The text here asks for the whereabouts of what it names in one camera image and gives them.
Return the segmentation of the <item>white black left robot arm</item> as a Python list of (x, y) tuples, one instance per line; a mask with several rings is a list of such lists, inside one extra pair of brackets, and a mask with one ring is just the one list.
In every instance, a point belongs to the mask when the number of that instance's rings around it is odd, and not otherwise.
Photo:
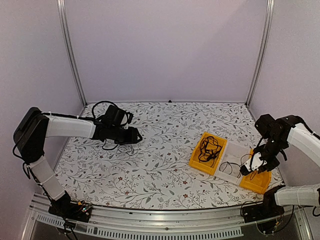
[(13, 133), (12, 154), (22, 160), (28, 178), (34, 179), (50, 202), (49, 212), (67, 219), (89, 217), (91, 204), (73, 201), (59, 182), (47, 158), (49, 144), (55, 138), (81, 138), (105, 143), (111, 140), (117, 147), (137, 144), (143, 137), (130, 126), (133, 114), (108, 101), (107, 110), (90, 116), (45, 112), (31, 107)]

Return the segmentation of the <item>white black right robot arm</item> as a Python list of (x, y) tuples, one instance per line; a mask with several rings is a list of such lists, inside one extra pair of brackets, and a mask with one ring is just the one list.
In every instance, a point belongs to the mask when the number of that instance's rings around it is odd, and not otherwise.
[[(266, 142), (258, 144), (254, 149), (248, 165), (249, 170), (256, 170), (258, 173), (270, 172), (279, 166), (279, 155), (283, 156), (284, 161), (294, 157), (293, 165), (302, 169), (290, 170), (285, 167), (288, 174), (297, 174), (297, 180), (287, 177), (288, 182), (296, 183), (296, 186), (281, 184), (266, 191), (262, 203), (248, 211), (250, 221), (281, 215), (285, 206), (319, 207), (320, 179), (302, 179), (311, 167), (320, 167), (319, 135), (298, 115), (275, 119), (268, 113), (263, 114), (255, 122), (255, 128)], [(307, 161), (311, 167), (306, 166), (303, 161)]]

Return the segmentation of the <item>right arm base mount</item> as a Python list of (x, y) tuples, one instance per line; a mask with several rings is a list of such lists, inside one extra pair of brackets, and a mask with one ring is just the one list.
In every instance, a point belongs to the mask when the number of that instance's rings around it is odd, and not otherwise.
[(291, 208), (289, 219), (284, 223), (285, 209), (283, 206), (265, 206), (251, 200), (245, 201), (240, 207), (240, 216), (245, 223), (255, 222), (257, 231), (268, 237), (284, 230), (291, 222), (295, 212), (295, 206)]

